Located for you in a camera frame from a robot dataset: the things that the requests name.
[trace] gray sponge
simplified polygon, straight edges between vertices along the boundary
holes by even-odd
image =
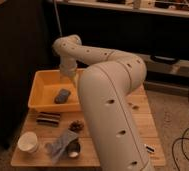
[[[71,92],[69,90],[61,89],[58,95],[55,97],[55,103],[56,104],[66,103],[70,94]]]

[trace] gray object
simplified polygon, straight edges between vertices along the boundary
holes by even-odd
[[[62,104],[66,103],[71,92],[67,89],[61,89],[58,93],[58,95],[55,97],[55,103],[56,104]]]
[[[58,139],[56,139],[55,142],[46,143],[45,147],[53,163],[56,163],[59,158],[64,154],[66,147],[69,145],[69,143],[77,138],[77,133],[66,130]]]

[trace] orange tray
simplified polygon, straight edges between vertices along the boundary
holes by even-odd
[[[60,89],[71,91],[64,104],[55,104],[54,98]],[[62,76],[59,70],[37,71],[31,88],[28,107],[38,112],[74,112],[80,111],[77,91],[68,77]]]

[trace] clutter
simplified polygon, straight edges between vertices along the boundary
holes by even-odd
[[[76,140],[77,138],[77,133],[70,130],[65,130],[62,135],[56,139],[55,142],[45,144],[48,155],[50,156],[54,164],[59,160],[64,152],[66,152],[66,147],[69,145],[69,143],[73,140]]]
[[[18,148],[23,152],[34,153],[38,149],[38,139],[34,132],[25,132],[18,140]]]
[[[38,117],[36,118],[36,122],[39,125],[47,125],[47,126],[53,126],[53,127],[57,127],[59,125],[60,122],[60,114],[40,114],[38,115]]]
[[[56,104],[62,104],[62,103],[66,103],[69,96],[70,96],[71,92],[67,89],[61,89],[58,93],[58,95],[55,97],[54,102]]]
[[[80,132],[83,128],[84,128],[84,124],[82,121],[79,120],[72,122],[69,126],[69,130],[77,133]]]
[[[76,158],[80,154],[80,143],[78,139],[72,141],[69,143],[69,145],[66,147],[67,154],[70,158]]]

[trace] small cup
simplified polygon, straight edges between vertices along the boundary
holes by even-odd
[[[34,132],[25,132],[18,140],[21,151],[34,153],[38,149],[38,139]]]

